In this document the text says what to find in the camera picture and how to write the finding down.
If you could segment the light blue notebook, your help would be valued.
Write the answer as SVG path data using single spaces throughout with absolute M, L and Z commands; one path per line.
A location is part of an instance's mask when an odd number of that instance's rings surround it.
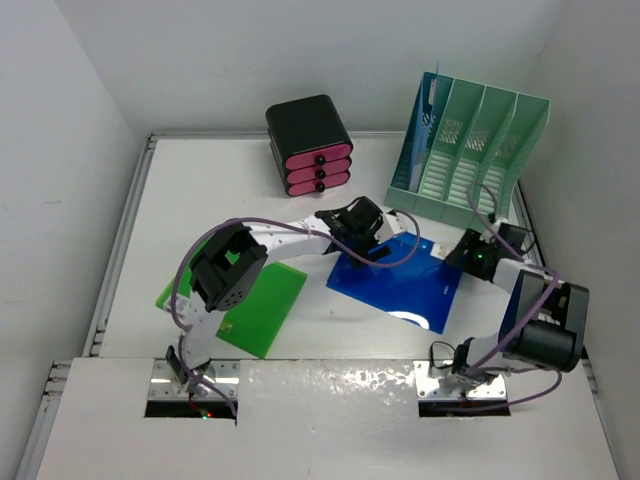
M 416 116 L 413 122 L 413 140 L 410 155 L 409 190 L 416 193 L 425 161 L 428 138 L 433 125 L 433 109 L 439 79 L 439 63 L 434 73 L 425 72 L 416 96 Z

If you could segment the green plastic folder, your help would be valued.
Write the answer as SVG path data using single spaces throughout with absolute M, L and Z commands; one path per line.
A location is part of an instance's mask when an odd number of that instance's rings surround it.
M 307 280 L 307 274 L 283 263 L 260 273 L 248 298 L 216 320 L 215 338 L 198 345 L 198 355 L 224 357 L 223 347 L 264 359 Z

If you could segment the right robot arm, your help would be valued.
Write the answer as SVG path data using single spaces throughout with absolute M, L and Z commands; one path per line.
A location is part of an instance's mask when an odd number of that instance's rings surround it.
M 495 235 L 467 229 L 445 263 L 509 294 L 498 331 L 458 345 L 443 386 L 468 392 L 500 373 L 541 369 L 562 373 L 578 364 L 590 292 L 526 261 L 526 231 L 501 224 Z

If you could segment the black pink drawer organizer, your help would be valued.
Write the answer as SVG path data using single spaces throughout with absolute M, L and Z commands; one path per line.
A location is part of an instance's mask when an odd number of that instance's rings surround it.
M 285 188 L 284 161 L 297 153 L 339 143 L 353 145 L 342 119 L 327 94 L 287 101 L 270 106 L 265 112 L 270 147 Z M 318 165 L 325 164 L 321 158 Z

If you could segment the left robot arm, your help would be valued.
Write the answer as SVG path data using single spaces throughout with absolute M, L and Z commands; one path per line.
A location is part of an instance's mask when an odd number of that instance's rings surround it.
M 215 387 L 205 375 L 210 339 L 227 312 L 248 302 L 271 265 L 339 252 L 356 267 L 387 268 L 387 243 L 405 231 L 406 223 L 396 211 L 383 211 L 366 196 L 297 221 L 241 217 L 211 228 L 179 264 L 164 302 L 180 331 L 166 352 L 175 379 L 183 387 Z

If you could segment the pink top drawer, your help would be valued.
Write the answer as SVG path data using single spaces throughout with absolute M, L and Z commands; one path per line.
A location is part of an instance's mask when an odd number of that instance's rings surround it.
M 317 166 L 318 158 L 321 158 L 325 163 L 328 163 L 348 157 L 352 150 L 353 145 L 350 143 L 339 143 L 336 145 L 325 146 L 320 149 L 297 153 L 288 157 L 284 161 L 284 167 L 287 170 L 299 170 L 311 166 Z

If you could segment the pink bottom drawer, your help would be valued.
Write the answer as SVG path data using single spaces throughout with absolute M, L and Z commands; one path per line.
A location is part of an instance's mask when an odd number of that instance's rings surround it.
M 290 184 L 285 188 L 285 193 L 291 197 L 307 194 L 323 193 L 327 189 L 344 185 L 350 179 L 349 171 L 329 175 L 323 179 L 313 179 L 297 184 Z

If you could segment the dark blue clipboard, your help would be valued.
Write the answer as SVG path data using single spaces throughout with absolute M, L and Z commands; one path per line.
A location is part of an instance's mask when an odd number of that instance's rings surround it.
M 355 268 L 341 255 L 326 286 L 336 292 L 441 334 L 446 326 L 462 270 L 445 263 L 436 244 L 422 238 L 411 258 L 391 269 Z

